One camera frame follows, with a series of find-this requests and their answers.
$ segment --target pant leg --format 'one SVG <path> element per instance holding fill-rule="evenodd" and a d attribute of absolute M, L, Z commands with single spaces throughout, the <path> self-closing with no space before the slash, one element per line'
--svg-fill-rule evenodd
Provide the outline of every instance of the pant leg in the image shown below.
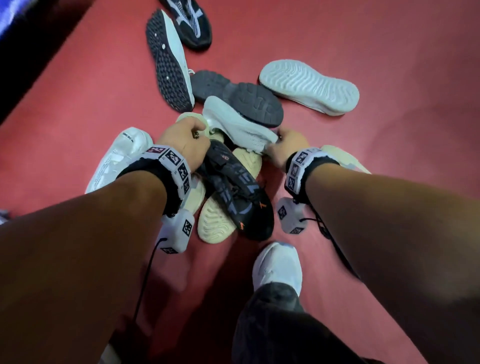
<path fill-rule="evenodd" d="M 366 363 L 326 326 L 304 312 L 284 283 L 260 287 L 237 322 L 233 364 Z"/>

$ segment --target red carpet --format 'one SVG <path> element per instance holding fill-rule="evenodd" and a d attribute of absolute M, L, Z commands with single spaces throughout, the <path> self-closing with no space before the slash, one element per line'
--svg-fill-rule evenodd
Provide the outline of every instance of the red carpet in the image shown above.
<path fill-rule="evenodd" d="M 190 68 L 255 82 L 269 61 L 292 58 L 352 81 L 360 102 L 351 113 L 332 118 L 283 101 L 284 124 L 316 146 L 345 149 L 372 173 L 480 197 L 480 3 L 201 5 L 213 44 L 203 54 L 186 52 Z M 135 126 L 156 137 L 176 120 L 157 90 L 145 40 L 156 7 L 155 0 L 97 0 L 89 9 L 0 127 L 1 208 L 19 215 L 82 194 L 121 130 Z M 297 239 L 277 223 L 274 238 L 299 250 L 305 309 L 346 344 L 390 364 L 424 363 L 366 287 L 343 269 L 313 222 Z M 234 240 L 207 245 L 195 237 L 182 255 L 157 255 L 140 317 L 146 334 L 153 331 L 152 355 L 165 362 L 229 362 L 257 252 L 254 243 Z"/>

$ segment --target blue object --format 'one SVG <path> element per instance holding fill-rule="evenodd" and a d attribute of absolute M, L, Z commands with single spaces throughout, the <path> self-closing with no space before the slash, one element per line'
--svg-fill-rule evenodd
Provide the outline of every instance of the blue object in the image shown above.
<path fill-rule="evenodd" d="M 0 37 L 31 0 L 0 0 Z"/>

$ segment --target wristband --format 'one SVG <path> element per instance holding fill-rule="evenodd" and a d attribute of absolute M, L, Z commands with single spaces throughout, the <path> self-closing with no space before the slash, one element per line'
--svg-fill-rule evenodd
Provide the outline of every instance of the wristband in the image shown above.
<path fill-rule="evenodd" d="M 340 165 L 328 153 L 320 148 L 307 148 L 293 153 L 287 160 L 287 178 L 285 189 L 292 197 L 302 204 L 310 204 L 305 191 L 305 183 L 310 173 L 325 163 Z"/>
<path fill-rule="evenodd" d="M 167 191 L 164 215 L 175 215 L 190 189 L 190 168 L 185 158 L 174 148 L 153 145 L 146 152 L 134 158 L 117 178 L 129 172 L 145 170 L 156 175 Z"/>

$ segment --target hand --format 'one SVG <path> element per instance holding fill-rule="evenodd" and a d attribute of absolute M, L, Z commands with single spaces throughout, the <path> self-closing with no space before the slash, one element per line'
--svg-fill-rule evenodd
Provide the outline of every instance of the hand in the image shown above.
<path fill-rule="evenodd" d="M 203 163 L 210 139 L 202 135 L 193 137 L 196 131 L 205 130 L 205 125 L 197 118 L 189 117 L 170 126 L 156 141 L 156 144 L 175 148 L 187 160 L 190 170 L 194 172 Z"/>
<path fill-rule="evenodd" d="M 302 133 L 281 126 L 278 129 L 278 136 L 280 137 L 278 142 L 268 146 L 267 154 L 273 164 L 285 172 L 288 157 L 301 149 L 308 148 L 310 144 Z"/>

